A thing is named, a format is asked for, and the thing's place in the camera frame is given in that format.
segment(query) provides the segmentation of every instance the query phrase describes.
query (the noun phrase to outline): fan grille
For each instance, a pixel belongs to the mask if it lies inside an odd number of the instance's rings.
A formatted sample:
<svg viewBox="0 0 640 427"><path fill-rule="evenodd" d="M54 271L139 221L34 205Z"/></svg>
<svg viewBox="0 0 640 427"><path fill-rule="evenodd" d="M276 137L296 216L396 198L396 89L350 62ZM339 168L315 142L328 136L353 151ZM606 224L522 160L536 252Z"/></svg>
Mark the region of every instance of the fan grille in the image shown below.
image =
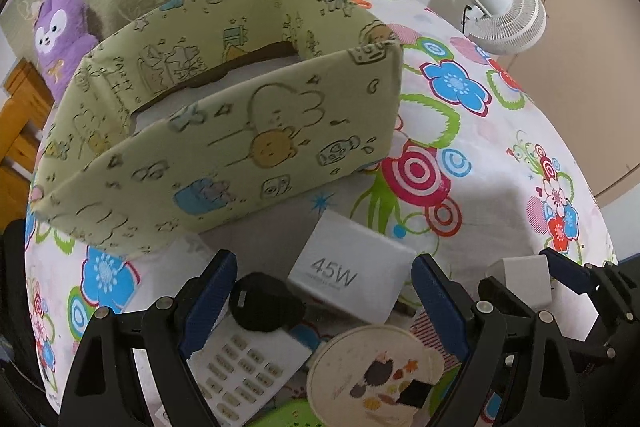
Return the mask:
<svg viewBox="0 0 640 427"><path fill-rule="evenodd" d="M541 0L513 0L499 17L483 17L469 28L468 37L486 52L511 55L528 50L540 40L546 27Z"/></svg>

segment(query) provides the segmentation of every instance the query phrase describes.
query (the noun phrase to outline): fan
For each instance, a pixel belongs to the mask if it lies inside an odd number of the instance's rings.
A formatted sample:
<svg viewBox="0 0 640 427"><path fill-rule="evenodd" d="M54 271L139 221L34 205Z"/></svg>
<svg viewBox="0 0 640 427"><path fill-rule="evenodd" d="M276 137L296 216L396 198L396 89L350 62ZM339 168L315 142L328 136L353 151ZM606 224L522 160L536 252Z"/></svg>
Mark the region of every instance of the fan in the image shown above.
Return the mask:
<svg viewBox="0 0 640 427"><path fill-rule="evenodd" d="M494 55L528 50L542 37L546 12L541 0L470 0L477 16L469 17L468 37Z"/></svg>

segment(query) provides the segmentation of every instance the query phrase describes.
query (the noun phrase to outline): tablecloth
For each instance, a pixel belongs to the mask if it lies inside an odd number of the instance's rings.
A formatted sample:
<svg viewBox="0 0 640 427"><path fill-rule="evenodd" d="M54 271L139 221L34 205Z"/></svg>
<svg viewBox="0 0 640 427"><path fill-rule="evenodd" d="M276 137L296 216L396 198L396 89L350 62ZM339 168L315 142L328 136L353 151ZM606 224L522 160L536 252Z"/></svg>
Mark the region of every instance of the tablecloth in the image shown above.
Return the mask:
<svg viewBox="0 0 640 427"><path fill-rule="evenodd" d="M218 248L236 253L241 275L260 270L285 278L327 208L433 255L472 295L490 264L545 247L581 264L615 261L572 154L498 62L418 1L354 1L393 28L404 45L401 105L393 146L382 162L202 234L210 250L187 237L135 261L88 247L29 212L29 307L47 397L56 410L98 306L146 309L198 275ZM553 288L550 310L562 332L583 339L596 315L591 303L557 282ZM409 282L402 298L416 299ZM424 314L412 330L425 343L439 344ZM331 336L317 328L314 334ZM136 360L153 412L158 393L144 354ZM291 396L304 393L303 378L298 380L289 386Z"/></svg>

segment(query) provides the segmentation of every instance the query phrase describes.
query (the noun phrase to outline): chair backrest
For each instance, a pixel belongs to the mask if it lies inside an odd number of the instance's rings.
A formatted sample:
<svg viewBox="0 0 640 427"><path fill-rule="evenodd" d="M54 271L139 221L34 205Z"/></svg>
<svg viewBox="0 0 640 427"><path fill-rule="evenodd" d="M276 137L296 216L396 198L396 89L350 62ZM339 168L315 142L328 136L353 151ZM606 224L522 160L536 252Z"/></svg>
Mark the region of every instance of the chair backrest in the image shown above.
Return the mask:
<svg viewBox="0 0 640 427"><path fill-rule="evenodd" d="M0 109L0 232L26 215L31 174L39 140L31 122L42 130L53 97L36 68L22 59L4 83L10 98Z"/></svg>

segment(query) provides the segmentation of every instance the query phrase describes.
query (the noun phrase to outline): purple plush toy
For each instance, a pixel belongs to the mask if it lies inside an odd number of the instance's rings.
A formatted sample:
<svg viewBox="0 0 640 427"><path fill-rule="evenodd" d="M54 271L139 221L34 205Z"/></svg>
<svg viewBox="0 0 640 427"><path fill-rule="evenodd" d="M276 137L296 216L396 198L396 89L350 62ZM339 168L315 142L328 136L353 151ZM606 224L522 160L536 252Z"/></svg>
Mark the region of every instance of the purple plush toy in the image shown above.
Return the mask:
<svg viewBox="0 0 640 427"><path fill-rule="evenodd" d="M34 27L40 72L56 102L60 102L82 57L98 39L86 23L83 0L44 0Z"/></svg>

